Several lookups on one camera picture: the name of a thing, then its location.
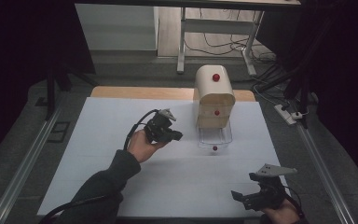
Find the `gray carpet floor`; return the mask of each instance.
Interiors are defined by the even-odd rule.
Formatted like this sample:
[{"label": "gray carpet floor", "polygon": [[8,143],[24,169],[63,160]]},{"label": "gray carpet floor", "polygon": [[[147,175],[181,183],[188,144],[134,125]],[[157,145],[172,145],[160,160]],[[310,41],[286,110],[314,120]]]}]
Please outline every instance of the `gray carpet floor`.
[{"label": "gray carpet floor", "polygon": [[[247,76],[242,60],[186,60],[185,73],[181,76],[176,74],[176,63],[174,61],[151,59],[128,60],[120,63],[97,63],[95,65],[97,75],[90,75],[90,77],[106,86],[193,88],[197,70],[206,63],[214,63],[225,66],[234,90],[250,90],[255,84],[255,81]],[[268,66],[257,64],[255,68],[261,74]],[[6,223],[37,223],[40,219],[35,214],[60,163],[82,106],[92,91],[92,87],[83,80],[72,75],[70,78],[74,86],[69,92],[59,93],[66,94],[67,100],[62,105],[62,112],[57,120],[57,123],[61,125],[68,125],[68,132],[66,135],[52,133],[49,136],[7,217]],[[268,94],[282,99],[282,92],[278,89],[273,88],[268,91]],[[276,103],[280,102],[266,94],[264,94],[264,97],[268,97],[270,101]],[[27,105],[0,145],[0,198],[44,122],[46,108],[36,105],[39,99],[44,98],[46,98],[45,82],[37,83],[29,89]],[[289,187],[299,194],[309,222],[312,224],[341,223],[296,126],[288,126],[276,113],[273,108],[274,104],[265,98],[257,95],[256,100],[262,108],[281,165],[296,167],[298,170],[298,175],[287,176],[286,179]],[[316,108],[317,104],[311,102],[308,115],[310,133],[317,147],[321,150],[328,169],[351,210],[355,223],[358,223],[358,169],[345,149],[319,122],[315,112]],[[139,220],[121,222],[140,223]],[[215,220],[214,222],[209,220],[206,223],[242,223],[242,220]],[[258,222],[246,220],[245,223]]]}]

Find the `clear plastic container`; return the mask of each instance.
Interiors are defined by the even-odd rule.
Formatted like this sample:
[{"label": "clear plastic container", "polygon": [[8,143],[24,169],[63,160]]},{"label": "clear plastic container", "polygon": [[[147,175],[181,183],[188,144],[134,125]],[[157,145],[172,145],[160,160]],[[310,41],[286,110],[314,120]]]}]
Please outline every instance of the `clear plastic container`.
[{"label": "clear plastic container", "polygon": [[225,128],[198,128],[199,147],[205,147],[214,151],[226,148],[232,142],[231,126],[228,121]]}]

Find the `red ball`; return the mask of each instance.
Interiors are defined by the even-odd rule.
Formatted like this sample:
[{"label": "red ball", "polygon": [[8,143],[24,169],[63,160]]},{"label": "red ball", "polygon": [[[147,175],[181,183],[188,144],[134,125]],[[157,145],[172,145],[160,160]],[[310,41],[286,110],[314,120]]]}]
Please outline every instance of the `red ball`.
[{"label": "red ball", "polygon": [[213,81],[218,81],[219,79],[220,79],[219,74],[214,74],[214,75],[212,76],[212,80],[213,80]]}]

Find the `white power outlet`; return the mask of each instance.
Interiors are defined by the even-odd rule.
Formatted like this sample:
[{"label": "white power outlet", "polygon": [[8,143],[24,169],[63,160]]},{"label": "white power outlet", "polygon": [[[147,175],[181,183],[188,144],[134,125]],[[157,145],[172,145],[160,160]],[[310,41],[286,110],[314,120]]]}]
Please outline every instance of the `white power outlet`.
[{"label": "white power outlet", "polygon": [[296,123],[296,121],[293,120],[292,115],[289,114],[289,112],[287,112],[286,110],[282,110],[282,105],[275,105],[274,108],[278,111],[278,113],[286,121],[287,124],[292,125]]}]

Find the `cream-colored box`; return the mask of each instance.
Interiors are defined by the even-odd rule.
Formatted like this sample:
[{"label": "cream-colored box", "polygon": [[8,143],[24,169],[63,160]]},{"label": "cream-colored box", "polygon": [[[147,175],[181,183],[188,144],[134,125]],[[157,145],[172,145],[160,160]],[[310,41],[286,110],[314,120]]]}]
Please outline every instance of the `cream-colored box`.
[{"label": "cream-colored box", "polygon": [[199,128],[225,128],[235,104],[226,68],[204,65],[196,74],[194,113]]}]

